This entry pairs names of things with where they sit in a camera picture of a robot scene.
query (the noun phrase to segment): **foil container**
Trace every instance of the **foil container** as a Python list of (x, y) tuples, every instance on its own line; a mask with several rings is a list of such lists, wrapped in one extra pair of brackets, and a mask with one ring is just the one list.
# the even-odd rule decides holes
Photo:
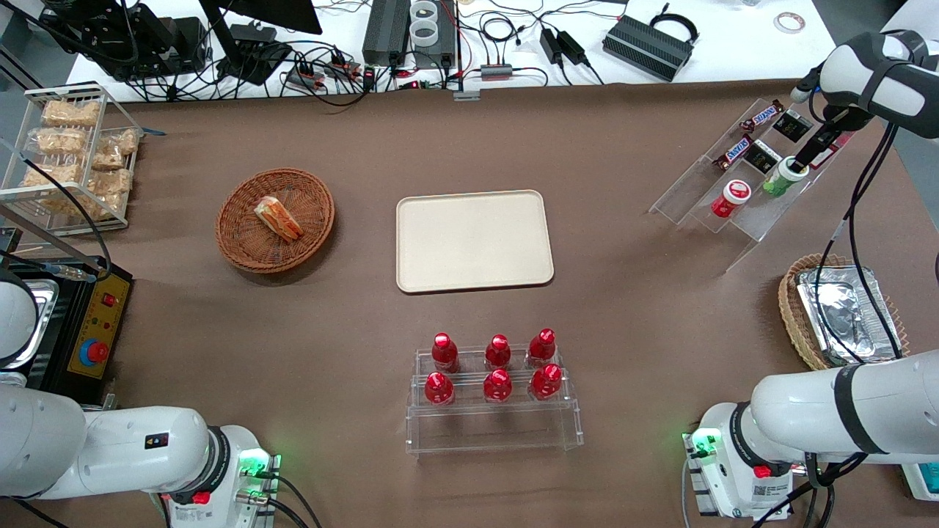
[[(867, 292), (864, 291), (864, 286), (861, 285), (854, 266), (822, 268), (818, 297), (824, 320), (834, 335), (824, 327), (819, 317), (818, 304), (815, 302), (815, 273), (817, 271), (818, 269), (815, 268), (798, 273), (795, 276), (795, 283), (825, 360), (833, 366), (857, 363), (845, 346), (865, 363), (894, 359), (896, 356), (894, 356), (893, 347), (890, 346), (890, 338), (884, 330), (884, 325), (877, 318), (877, 313), (874, 311)], [(874, 302), (886, 318), (890, 332), (900, 343), (897, 328), (887, 310), (884, 295), (874, 278), (874, 273), (864, 268), (864, 278), (867, 279)]]

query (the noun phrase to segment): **wicker basket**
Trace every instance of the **wicker basket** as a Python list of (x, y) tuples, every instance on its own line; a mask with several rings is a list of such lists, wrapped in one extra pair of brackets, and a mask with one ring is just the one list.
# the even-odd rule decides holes
[[(285, 241), (257, 218), (254, 206), (265, 195), (284, 204), (303, 236)], [(323, 245), (334, 217), (330, 190), (317, 177), (299, 169), (273, 169), (244, 181), (228, 196), (215, 221), (215, 240), (222, 255), (247, 272), (283, 272)]]
[[(822, 260), (822, 255), (806, 255), (795, 261), (789, 268), (789, 271), (779, 282), (779, 312), (782, 314), (782, 322), (786, 325), (786, 332), (793, 342), (793, 346), (806, 365), (812, 370), (824, 370), (831, 368), (822, 356), (818, 342), (815, 340), (815, 332), (812, 331), (812, 323), (808, 319), (806, 309), (802, 305), (802, 298), (799, 297), (798, 289), (795, 286), (795, 276), (805, 270), (817, 268)], [(851, 261), (847, 258), (837, 255), (829, 255), (825, 260), (826, 266), (847, 266)], [(893, 318), (893, 324), (897, 328), (897, 337), (900, 338), (901, 351), (904, 356), (910, 355), (909, 342), (906, 340), (906, 330), (897, 314), (897, 307), (893, 305), (890, 298), (884, 295), (887, 311)]]

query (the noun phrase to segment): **tape roll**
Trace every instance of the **tape roll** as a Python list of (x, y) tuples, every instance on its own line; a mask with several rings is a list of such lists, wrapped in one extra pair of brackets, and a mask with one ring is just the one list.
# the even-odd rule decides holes
[(785, 11), (776, 15), (776, 18), (773, 19), (773, 25), (783, 33), (795, 35), (805, 29), (806, 19), (796, 13)]
[[(430, 30), (430, 35), (419, 36), (417, 32), (424, 29)], [(410, 34), (411, 42), (413, 42), (415, 46), (422, 48), (433, 46), (437, 43), (437, 39), (439, 38), (437, 34), (437, 22), (428, 19), (418, 19), (411, 23)]]
[(437, 21), (437, 4), (430, 2), (429, 0), (418, 0), (411, 4), (411, 20), (429, 20), (431, 22)]

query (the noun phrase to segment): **red button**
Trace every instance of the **red button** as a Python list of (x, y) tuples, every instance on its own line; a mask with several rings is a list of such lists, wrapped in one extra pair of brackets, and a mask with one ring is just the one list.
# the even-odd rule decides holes
[(108, 346), (100, 341), (88, 347), (88, 359), (92, 363), (101, 363), (108, 359)]
[(753, 474), (756, 475), (757, 478), (767, 478), (773, 476), (773, 470), (766, 466), (757, 466), (753, 468)]

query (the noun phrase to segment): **brown table surface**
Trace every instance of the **brown table surface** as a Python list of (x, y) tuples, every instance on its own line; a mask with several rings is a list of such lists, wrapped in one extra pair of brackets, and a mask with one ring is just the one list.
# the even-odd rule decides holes
[[(778, 280), (824, 248), (882, 128), (859, 133), (727, 274), (736, 253), (720, 238), (646, 211), (756, 97), (789, 87), (494, 90), (474, 103), (396, 93), (338, 115), (312, 99), (131, 106), (169, 135), (146, 139), (131, 227), (107, 234), (136, 278), (115, 354), (118, 400), (246, 426), (284, 455), (284, 475), (327, 527), (680, 526), (680, 433), (711, 405), (748, 399), (762, 377), (806, 369), (779, 317)], [(324, 179), (337, 222), (299, 272), (248, 276), (219, 253), (215, 216), (239, 182), (277, 166)], [(510, 189), (545, 198), (550, 284), (398, 290), (398, 200)], [(895, 154), (858, 210), (858, 232), (912, 350), (939, 345), (936, 230)], [(546, 326), (577, 385), (584, 446), (405, 453), (414, 349), (439, 331), (468, 346)], [(898, 472), (865, 466), (840, 480), (830, 526), (935, 526), (939, 505), (907, 498)], [(37, 506), (73, 528), (162, 526), (139, 492)], [(43, 526), (7, 502), (0, 518)], [(691, 521), (749, 525), (696, 511)]]

